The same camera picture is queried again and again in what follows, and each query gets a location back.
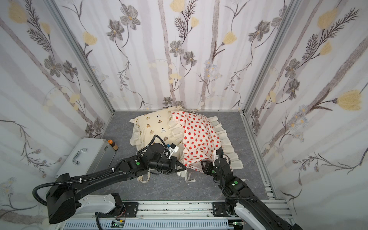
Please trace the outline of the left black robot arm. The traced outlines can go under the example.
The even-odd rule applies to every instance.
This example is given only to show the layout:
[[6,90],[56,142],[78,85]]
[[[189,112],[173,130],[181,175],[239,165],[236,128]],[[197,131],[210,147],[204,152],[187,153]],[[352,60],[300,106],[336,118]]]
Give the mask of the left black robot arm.
[[134,156],[120,160],[115,166],[94,173],[70,176],[65,173],[55,182],[36,186],[32,190],[34,199],[48,208],[50,224],[61,223],[82,208],[82,199],[87,195],[118,182],[132,180],[153,170],[155,174],[172,174],[186,170],[170,152],[175,145],[167,145],[161,137],[150,143]]

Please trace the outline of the cream bear print pillow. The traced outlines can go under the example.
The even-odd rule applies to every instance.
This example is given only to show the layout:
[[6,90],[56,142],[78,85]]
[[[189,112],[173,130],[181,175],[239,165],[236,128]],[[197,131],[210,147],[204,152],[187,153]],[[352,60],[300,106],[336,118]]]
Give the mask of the cream bear print pillow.
[[166,144],[173,143],[179,148],[173,156],[182,161],[184,159],[182,144],[184,129],[172,120],[171,115],[183,112],[183,110],[180,106],[173,106],[131,119],[130,122],[134,124],[134,127],[130,144],[140,150],[149,144],[154,135],[158,135]]

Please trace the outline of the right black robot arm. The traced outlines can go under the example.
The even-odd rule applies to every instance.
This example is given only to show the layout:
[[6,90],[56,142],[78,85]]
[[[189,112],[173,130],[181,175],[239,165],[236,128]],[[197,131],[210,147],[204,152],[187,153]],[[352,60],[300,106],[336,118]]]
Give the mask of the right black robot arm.
[[235,176],[230,164],[224,158],[223,149],[216,152],[213,162],[202,161],[203,173],[219,182],[219,188],[225,196],[225,210],[247,222],[254,230],[300,230],[298,224],[290,224],[264,202],[262,202],[239,177]]

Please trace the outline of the red strawberry print pillow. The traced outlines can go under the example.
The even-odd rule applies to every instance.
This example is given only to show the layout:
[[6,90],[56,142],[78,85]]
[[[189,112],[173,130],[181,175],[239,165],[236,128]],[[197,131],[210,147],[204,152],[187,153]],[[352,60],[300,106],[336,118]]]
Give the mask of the red strawberry print pillow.
[[172,112],[168,126],[179,141],[179,161],[188,169],[203,172],[201,162],[213,162],[219,148],[223,149],[231,169],[243,168],[242,161],[217,117],[176,111]]

